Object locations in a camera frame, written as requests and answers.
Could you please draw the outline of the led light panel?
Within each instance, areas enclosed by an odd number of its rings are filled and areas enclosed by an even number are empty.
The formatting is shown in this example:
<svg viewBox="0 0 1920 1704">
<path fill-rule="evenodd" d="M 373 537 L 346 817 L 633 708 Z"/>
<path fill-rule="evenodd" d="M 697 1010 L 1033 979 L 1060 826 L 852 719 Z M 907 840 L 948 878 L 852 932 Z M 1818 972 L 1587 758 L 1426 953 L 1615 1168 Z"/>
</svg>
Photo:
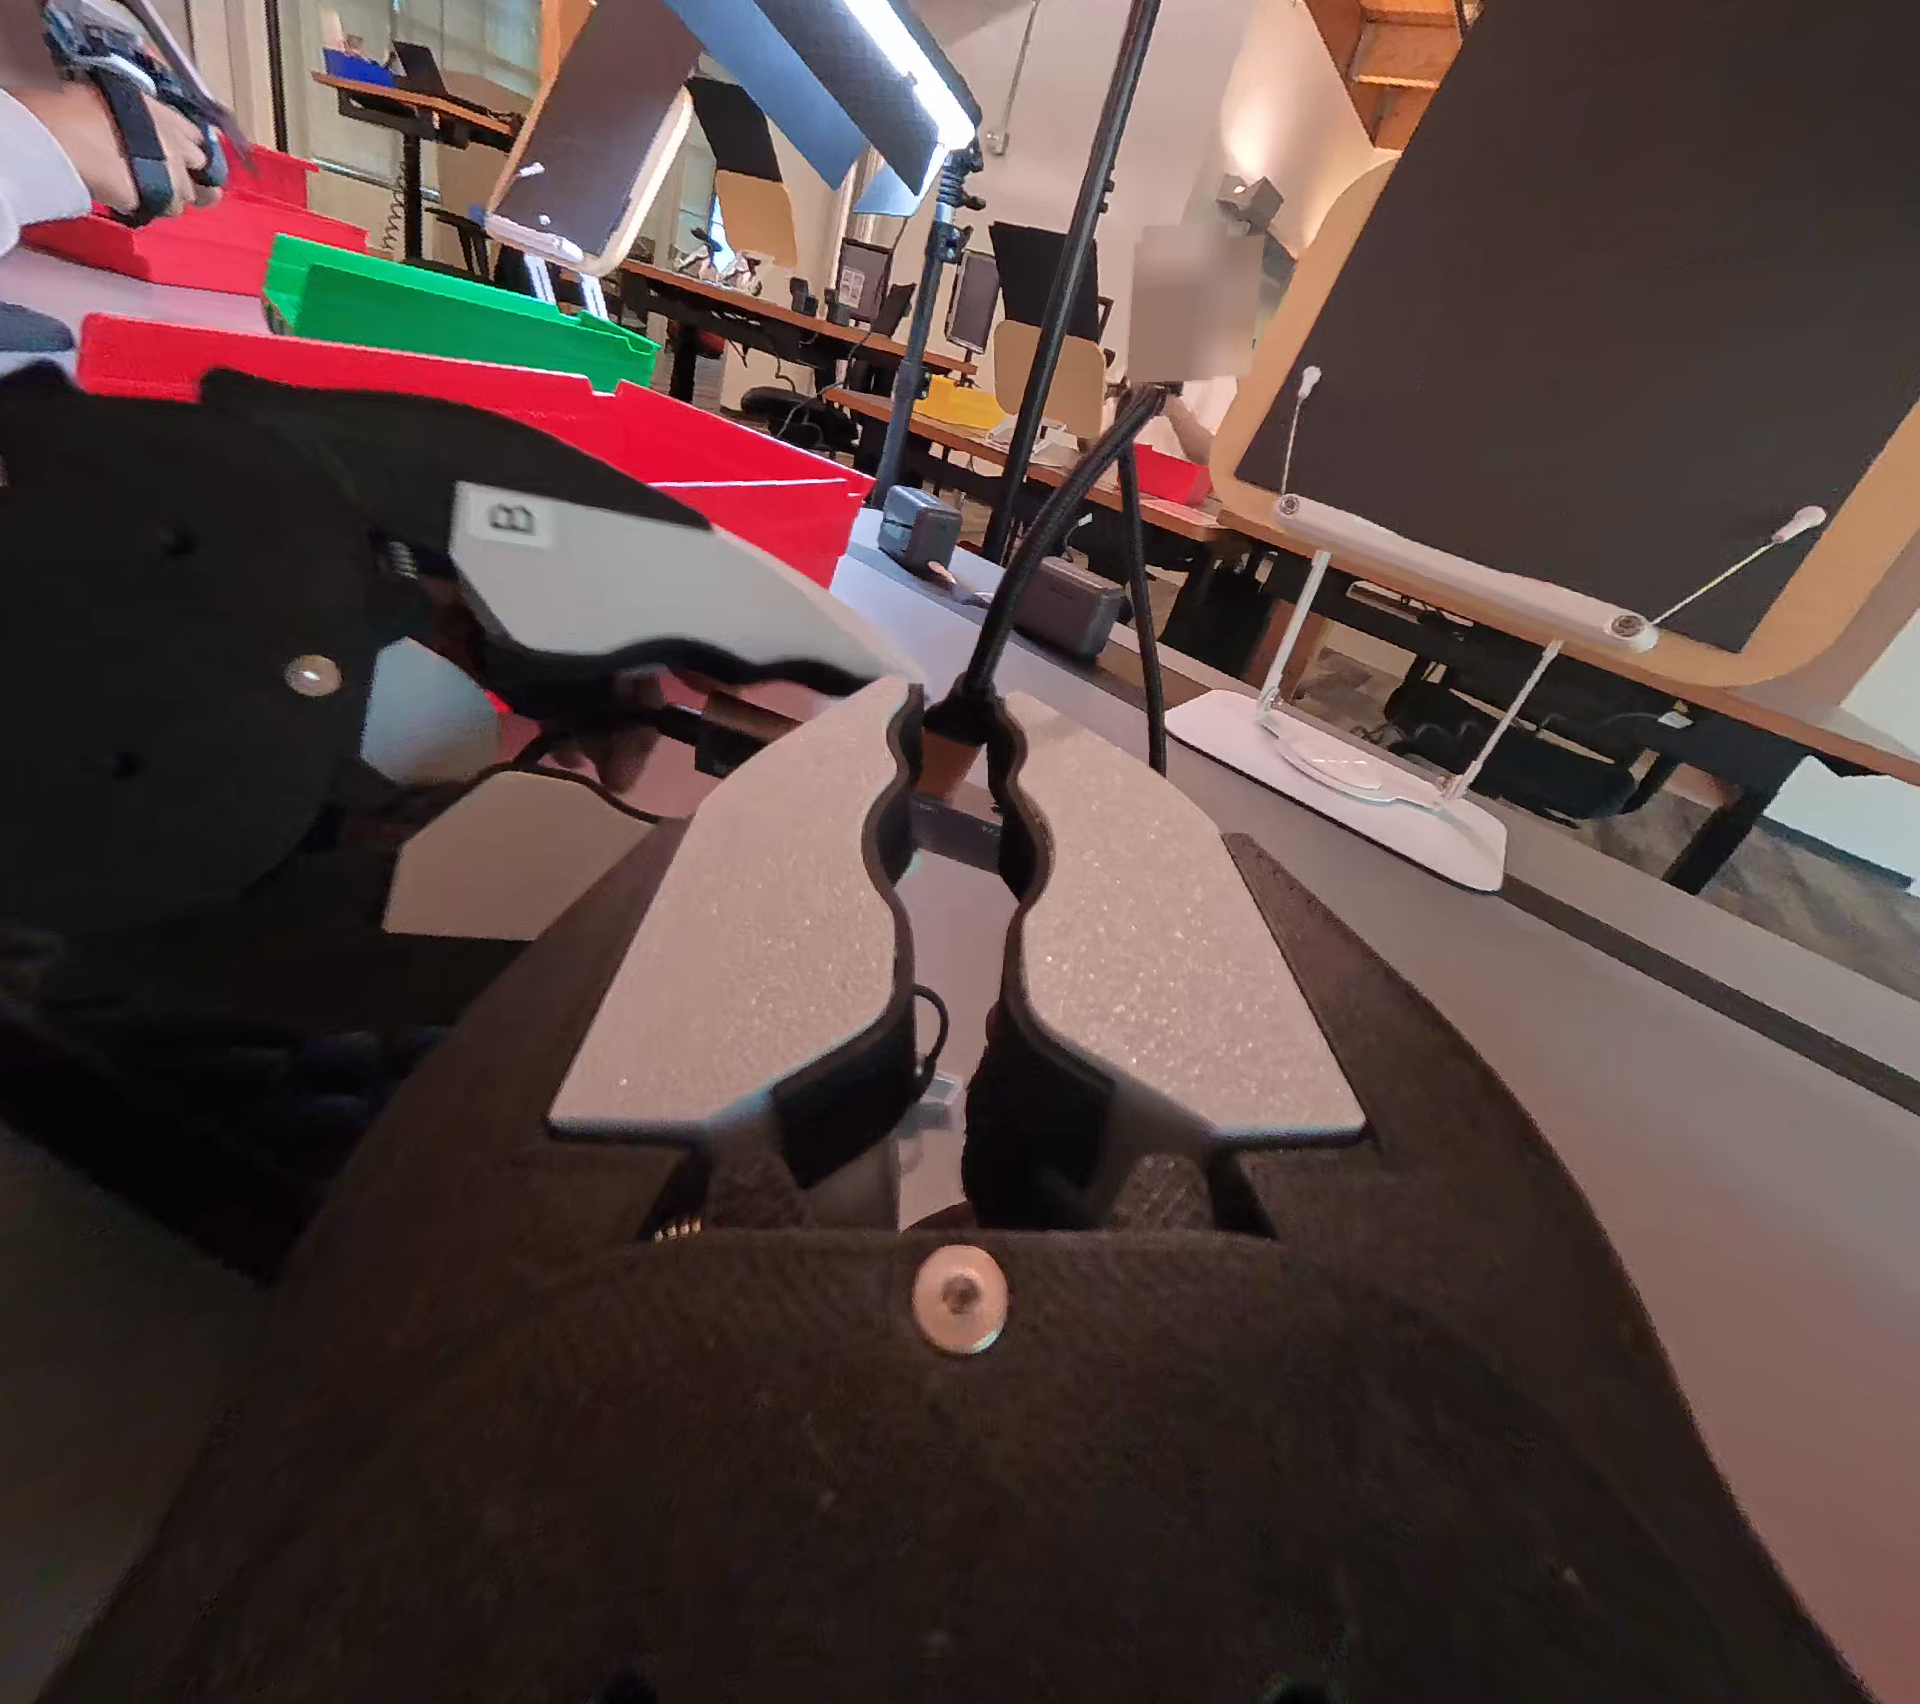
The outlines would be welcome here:
<svg viewBox="0 0 1920 1704">
<path fill-rule="evenodd" d="M 877 158 L 858 214 L 912 216 L 982 109 L 907 0 L 660 0 L 788 146 L 839 187 Z"/>
</svg>

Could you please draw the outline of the green plastic bin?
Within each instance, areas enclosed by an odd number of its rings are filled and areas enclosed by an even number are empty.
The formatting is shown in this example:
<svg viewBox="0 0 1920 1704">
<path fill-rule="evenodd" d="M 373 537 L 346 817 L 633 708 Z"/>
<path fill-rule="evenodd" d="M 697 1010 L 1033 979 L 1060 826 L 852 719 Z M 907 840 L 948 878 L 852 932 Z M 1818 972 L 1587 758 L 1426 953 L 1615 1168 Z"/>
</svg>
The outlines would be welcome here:
<svg viewBox="0 0 1920 1704">
<path fill-rule="evenodd" d="M 623 325 L 372 253 L 278 236 L 261 289 L 268 325 L 297 341 L 652 387 L 657 345 Z"/>
</svg>

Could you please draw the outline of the black light stand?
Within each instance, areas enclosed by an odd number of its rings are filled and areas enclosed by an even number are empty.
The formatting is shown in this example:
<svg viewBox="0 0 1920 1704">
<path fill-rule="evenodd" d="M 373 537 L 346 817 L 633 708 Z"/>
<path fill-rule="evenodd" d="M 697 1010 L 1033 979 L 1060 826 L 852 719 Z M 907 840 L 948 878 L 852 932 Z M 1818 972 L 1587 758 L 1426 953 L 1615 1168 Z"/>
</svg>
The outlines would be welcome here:
<svg viewBox="0 0 1920 1704">
<path fill-rule="evenodd" d="M 939 172 L 933 216 L 925 240 L 904 355 L 897 371 L 892 414 L 881 441 L 875 483 L 868 492 L 870 508 L 884 508 L 887 495 L 901 485 L 911 421 L 925 387 L 927 342 L 933 327 L 939 291 L 946 270 L 964 256 L 969 237 L 969 229 L 961 225 L 961 213 L 985 210 L 985 202 L 969 187 L 969 180 L 982 169 L 982 148 L 974 138 L 964 150 L 946 155 Z"/>
</svg>

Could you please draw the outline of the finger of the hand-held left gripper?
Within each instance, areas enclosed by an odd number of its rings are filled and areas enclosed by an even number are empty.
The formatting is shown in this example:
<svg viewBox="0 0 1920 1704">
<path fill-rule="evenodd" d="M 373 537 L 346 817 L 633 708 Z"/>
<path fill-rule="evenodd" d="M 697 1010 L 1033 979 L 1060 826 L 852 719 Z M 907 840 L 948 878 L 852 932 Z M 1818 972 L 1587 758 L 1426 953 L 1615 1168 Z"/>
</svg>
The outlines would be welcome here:
<svg viewBox="0 0 1920 1704">
<path fill-rule="evenodd" d="M 659 820 L 562 770 L 491 770 L 399 851 L 389 934 L 528 944 Z"/>
<path fill-rule="evenodd" d="M 483 630 L 485 684 L 530 719 L 609 709 L 669 671 L 844 698 L 916 661 L 814 580 L 707 519 L 459 483 L 448 560 Z"/>
</svg>

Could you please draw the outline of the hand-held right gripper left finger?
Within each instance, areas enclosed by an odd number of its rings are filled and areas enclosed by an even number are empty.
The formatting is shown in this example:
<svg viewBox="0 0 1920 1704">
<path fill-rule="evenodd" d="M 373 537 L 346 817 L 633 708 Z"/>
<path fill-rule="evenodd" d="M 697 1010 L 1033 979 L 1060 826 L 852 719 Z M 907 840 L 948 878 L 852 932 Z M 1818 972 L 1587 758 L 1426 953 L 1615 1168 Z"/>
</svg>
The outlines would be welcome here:
<svg viewBox="0 0 1920 1704">
<path fill-rule="evenodd" d="M 547 1110 L 569 1141 L 777 1154 L 814 1188 L 920 1099 L 922 688 L 879 681 L 766 745 L 686 824 Z"/>
</svg>

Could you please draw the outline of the small black display board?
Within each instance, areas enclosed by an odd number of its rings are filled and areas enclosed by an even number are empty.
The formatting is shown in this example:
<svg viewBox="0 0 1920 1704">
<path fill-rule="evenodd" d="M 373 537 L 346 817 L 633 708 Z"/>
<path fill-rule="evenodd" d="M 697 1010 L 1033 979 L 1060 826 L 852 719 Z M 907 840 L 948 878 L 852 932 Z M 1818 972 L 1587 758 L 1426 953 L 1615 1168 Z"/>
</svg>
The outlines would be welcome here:
<svg viewBox="0 0 1920 1704">
<path fill-rule="evenodd" d="M 698 58 L 665 0 L 599 0 L 514 144 L 489 237 L 580 278 L 615 273 L 679 155 Z"/>
</svg>

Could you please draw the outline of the another person's forearm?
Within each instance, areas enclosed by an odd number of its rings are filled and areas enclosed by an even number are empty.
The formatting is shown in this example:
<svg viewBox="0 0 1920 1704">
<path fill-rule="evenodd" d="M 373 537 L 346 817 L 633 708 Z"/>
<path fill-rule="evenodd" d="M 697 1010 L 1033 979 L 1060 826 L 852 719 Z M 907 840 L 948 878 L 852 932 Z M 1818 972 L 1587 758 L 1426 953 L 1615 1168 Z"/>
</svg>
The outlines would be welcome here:
<svg viewBox="0 0 1920 1704">
<path fill-rule="evenodd" d="M 2 256 L 37 225 L 81 218 L 93 208 L 84 176 L 61 144 L 55 90 L 2 90 Z"/>
</svg>

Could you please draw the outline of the dark grey charger block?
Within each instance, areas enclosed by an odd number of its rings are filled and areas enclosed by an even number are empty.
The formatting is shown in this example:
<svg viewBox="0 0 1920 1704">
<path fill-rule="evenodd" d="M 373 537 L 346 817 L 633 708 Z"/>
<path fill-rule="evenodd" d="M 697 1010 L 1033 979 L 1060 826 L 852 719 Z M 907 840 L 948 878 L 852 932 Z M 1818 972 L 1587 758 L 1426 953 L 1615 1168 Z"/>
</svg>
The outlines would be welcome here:
<svg viewBox="0 0 1920 1704">
<path fill-rule="evenodd" d="M 1025 582 L 1012 630 L 1061 659 L 1092 666 L 1129 618 L 1125 589 L 1068 558 L 1048 556 Z"/>
<path fill-rule="evenodd" d="M 946 497 L 907 485 L 892 487 L 879 514 L 877 551 L 920 577 L 946 576 L 958 551 L 961 510 Z"/>
</svg>

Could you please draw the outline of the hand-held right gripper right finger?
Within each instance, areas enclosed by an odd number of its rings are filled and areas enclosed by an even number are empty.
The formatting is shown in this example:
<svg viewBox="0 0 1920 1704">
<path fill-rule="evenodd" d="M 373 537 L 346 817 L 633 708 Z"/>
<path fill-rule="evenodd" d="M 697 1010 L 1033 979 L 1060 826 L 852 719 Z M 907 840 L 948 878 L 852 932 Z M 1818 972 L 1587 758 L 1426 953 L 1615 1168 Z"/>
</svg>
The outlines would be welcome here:
<svg viewBox="0 0 1920 1704">
<path fill-rule="evenodd" d="M 1225 837 L 1033 695 L 995 708 L 1013 900 L 968 1087 L 964 1190 L 996 1231 L 1083 1231 L 1147 1159 L 1346 1149 L 1367 1115 Z"/>
</svg>

